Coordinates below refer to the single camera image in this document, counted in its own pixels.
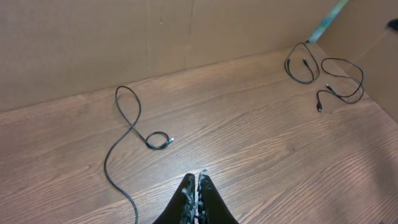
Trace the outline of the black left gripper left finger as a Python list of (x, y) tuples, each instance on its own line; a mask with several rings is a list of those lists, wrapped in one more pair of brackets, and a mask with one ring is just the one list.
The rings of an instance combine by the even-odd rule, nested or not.
[(188, 173), (153, 224), (193, 224), (195, 214), (195, 176)]

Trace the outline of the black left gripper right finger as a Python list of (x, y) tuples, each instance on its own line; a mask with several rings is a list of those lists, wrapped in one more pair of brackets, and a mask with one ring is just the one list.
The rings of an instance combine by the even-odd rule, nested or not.
[(198, 222), (199, 224), (238, 224), (217, 191), (207, 169), (198, 178)]

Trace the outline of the cardboard wall panels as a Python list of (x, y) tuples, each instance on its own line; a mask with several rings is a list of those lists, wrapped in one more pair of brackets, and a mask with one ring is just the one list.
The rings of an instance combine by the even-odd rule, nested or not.
[(1, 110), (306, 40), (333, 1), (2, 1)]

